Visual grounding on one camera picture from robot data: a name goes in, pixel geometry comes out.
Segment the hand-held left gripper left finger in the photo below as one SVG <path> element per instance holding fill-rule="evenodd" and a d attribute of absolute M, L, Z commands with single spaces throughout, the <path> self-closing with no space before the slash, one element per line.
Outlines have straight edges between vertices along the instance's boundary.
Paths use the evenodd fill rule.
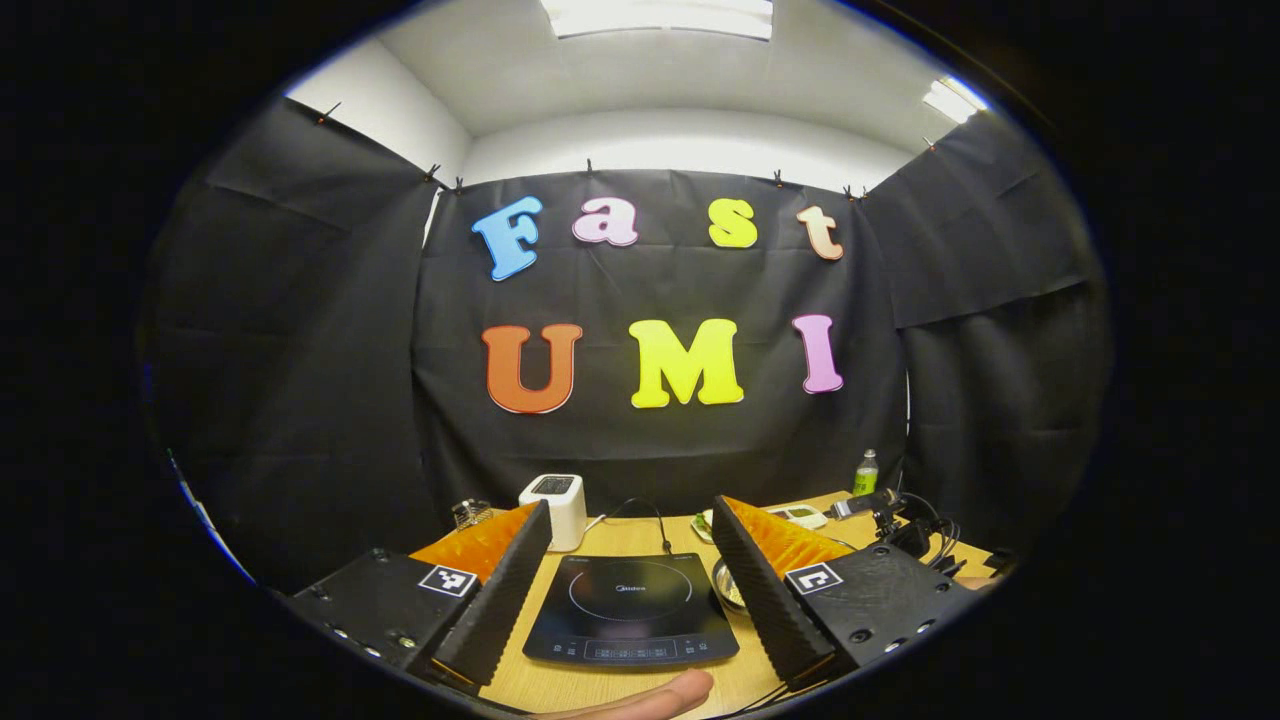
<path fill-rule="evenodd" d="M 408 556 L 375 548 L 291 596 L 317 629 L 397 670 L 458 691 L 492 683 L 552 539 L 545 501 Z"/>

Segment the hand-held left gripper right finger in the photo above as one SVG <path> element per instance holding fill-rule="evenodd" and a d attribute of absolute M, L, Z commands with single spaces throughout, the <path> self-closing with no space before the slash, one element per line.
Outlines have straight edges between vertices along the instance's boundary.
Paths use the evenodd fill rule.
<path fill-rule="evenodd" d="M 723 495 L 712 510 L 716 547 L 790 691 L 859 673 L 984 598 L 892 544 L 852 551 Z"/>

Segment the stainless steel pot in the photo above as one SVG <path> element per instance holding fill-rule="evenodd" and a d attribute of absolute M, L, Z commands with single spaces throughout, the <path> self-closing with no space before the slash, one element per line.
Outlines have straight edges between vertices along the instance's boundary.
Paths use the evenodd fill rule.
<path fill-rule="evenodd" d="M 741 592 L 723 559 L 717 559 L 710 573 L 710 582 L 719 602 L 731 612 L 746 614 L 748 607 Z"/>

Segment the black induction cooktop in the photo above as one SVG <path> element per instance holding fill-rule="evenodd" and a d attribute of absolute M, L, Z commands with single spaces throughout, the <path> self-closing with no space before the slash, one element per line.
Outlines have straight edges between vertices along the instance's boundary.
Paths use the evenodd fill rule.
<path fill-rule="evenodd" d="M 552 664 L 658 667 L 740 651 L 695 553 L 562 557 L 522 652 Z"/>

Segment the white toaster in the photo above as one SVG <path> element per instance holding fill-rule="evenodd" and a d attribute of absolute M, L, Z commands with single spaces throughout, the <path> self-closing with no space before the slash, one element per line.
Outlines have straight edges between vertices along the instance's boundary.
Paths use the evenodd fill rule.
<path fill-rule="evenodd" d="M 548 473 L 535 477 L 518 495 L 518 503 L 545 501 L 549 509 L 550 552 L 576 551 L 591 520 L 586 510 L 584 479 L 576 474 Z"/>

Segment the black backdrop cloth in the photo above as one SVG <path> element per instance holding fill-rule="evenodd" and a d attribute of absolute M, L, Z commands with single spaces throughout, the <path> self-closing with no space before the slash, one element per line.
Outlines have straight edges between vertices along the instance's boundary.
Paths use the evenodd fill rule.
<path fill-rule="evenodd" d="M 1112 360 L 1080 213 L 975 118 L 850 202 L 696 170 L 439 191 L 289 99 L 179 196 L 143 360 L 230 551 L 292 592 L 543 473 L 590 512 L 881 480 L 1025 552 L 1088 464 Z"/>

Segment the small ceiling light panel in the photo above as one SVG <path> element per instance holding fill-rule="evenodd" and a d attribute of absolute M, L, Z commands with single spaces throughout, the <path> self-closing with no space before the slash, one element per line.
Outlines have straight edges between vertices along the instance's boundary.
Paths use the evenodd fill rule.
<path fill-rule="evenodd" d="M 933 79 L 922 101 L 957 124 L 989 110 L 988 102 L 982 96 L 952 76 Z"/>

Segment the large ceiling light panel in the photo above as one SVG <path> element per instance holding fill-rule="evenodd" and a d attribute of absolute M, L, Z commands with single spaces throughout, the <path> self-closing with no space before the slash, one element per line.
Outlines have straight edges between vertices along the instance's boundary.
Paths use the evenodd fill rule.
<path fill-rule="evenodd" d="M 554 35 L 680 29 L 768 41 L 772 0 L 539 0 Z"/>

